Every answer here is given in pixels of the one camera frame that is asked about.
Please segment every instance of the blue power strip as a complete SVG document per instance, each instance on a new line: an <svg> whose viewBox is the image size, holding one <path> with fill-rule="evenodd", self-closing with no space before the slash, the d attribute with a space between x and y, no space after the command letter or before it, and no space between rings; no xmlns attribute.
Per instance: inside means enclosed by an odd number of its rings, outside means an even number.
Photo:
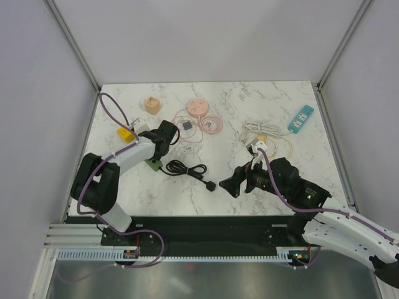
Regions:
<svg viewBox="0 0 399 299"><path fill-rule="evenodd" d="M288 130L295 134L299 132L299 129L303 127L305 122L312 115L314 109L308 105L305 105L302 110L295 116L293 121L289 124Z"/></svg>

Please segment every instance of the white wall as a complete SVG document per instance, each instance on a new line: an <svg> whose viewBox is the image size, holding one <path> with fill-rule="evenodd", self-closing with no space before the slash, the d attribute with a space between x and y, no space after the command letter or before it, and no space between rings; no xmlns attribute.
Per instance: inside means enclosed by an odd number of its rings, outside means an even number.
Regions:
<svg viewBox="0 0 399 299"><path fill-rule="evenodd" d="M26 298L95 94L41 0L0 9L0 294Z"/></svg>
<svg viewBox="0 0 399 299"><path fill-rule="evenodd" d="M365 216L399 230L399 1L374 1L324 95Z"/></svg>
<svg viewBox="0 0 399 299"><path fill-rule="evenodd" d="M362 0L56 0L100 83L318 81Z"/></svg>

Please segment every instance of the small black connector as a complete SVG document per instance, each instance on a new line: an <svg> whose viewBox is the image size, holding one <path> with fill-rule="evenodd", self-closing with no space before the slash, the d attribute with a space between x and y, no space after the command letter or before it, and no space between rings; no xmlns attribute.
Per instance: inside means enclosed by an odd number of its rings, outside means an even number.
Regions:
<svg viewBox="0 0 399 299"><path fill-rule="evenodd" d="M205 185L206 185L206 188L211 192L216 189L216 184L214 182L209 181L209 182L206 182Z"/></svg>
<svg viewBox="0 0 399 299"><path fill-rule="evenodd" d="M193 127L193 125L191 124L191 122L189 122L189 121L185 121L184 123L183 123L183 128L187 131L187 130L189 130L189 129L191 129Z"/></svg>

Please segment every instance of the metal floor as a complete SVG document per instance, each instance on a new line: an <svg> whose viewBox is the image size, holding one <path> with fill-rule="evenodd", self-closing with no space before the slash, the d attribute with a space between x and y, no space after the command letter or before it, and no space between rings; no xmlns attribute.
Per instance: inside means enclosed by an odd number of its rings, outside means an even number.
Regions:
<svg viewBox="0 0 399 299"><path fill-rule="evenodd" d="M64 279L78 279L104 262L57 262ZM272 263L164 262L150 268L112 267L74 285L58 279L56 299L375 299L381 298L369 269L335 252L323 251L307 270Z"/></svg>

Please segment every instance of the robotic arm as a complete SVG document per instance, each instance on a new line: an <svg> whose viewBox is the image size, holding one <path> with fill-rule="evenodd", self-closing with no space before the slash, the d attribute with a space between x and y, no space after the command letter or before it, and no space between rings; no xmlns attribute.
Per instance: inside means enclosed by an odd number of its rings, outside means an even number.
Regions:
<svg viewBox="0 0 399 299"><path fill-rule="evenodd" d="M292 241L304 240L347 255L372 269L385 283L399 288L399 234L343 206L327 190L301 178L298 169L285 158L270 164L266 161L268 170L263 170L257 146L259 143L248 148L254 159L237 167L233 176L219 185L233 197L239 196L244 180L245 193L257 187L278 195L296 212L286 228Z"/></svg>
<svg viewBox="0 0 399 299"><path fill-rule="evenodd" d="M178 128L169 121L162 121L158 129L139 134L140 140L134 141L129 149L108 160L97 172L99 181L91 181L84 193L82 204L91 208L120 232L125 232L132 218L117 203L119 177L134 165L150 159L156 164L169 152L169 145ZM75 177L70 195L78 200L85 183L94 169L108 156L89 153L84 156Z"/></svg>

